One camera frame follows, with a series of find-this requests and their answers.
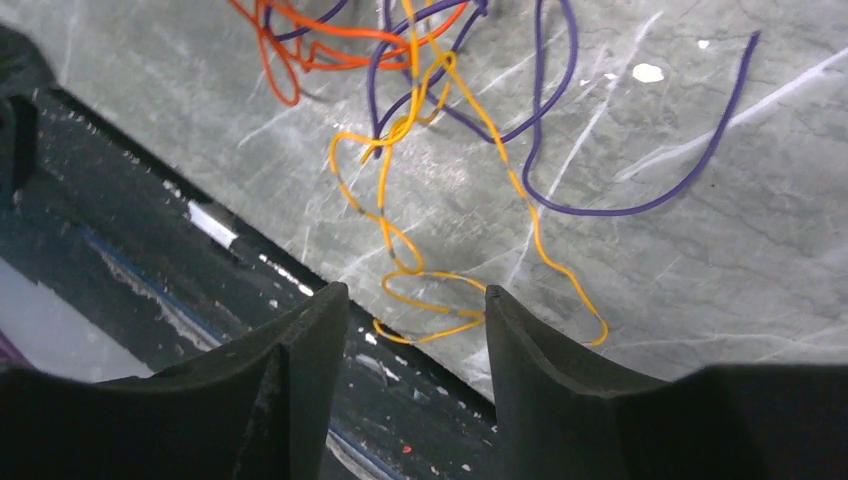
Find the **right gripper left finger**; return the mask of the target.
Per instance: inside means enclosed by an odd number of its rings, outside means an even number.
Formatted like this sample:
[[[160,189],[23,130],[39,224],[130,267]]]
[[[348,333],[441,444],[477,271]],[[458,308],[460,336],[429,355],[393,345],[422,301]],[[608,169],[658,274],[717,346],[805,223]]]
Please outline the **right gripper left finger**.
[[[1,366],[5,479],[316,479],[349,316],[334,282],[151,377]]]

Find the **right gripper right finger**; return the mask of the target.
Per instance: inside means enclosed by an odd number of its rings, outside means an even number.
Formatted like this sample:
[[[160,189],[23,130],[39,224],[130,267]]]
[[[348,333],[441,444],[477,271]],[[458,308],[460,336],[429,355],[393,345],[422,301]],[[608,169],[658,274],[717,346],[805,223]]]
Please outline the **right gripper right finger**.
[[[666,382],[500,286],[485,325],[506,479],[843,479],[843,365],[719,364]]]

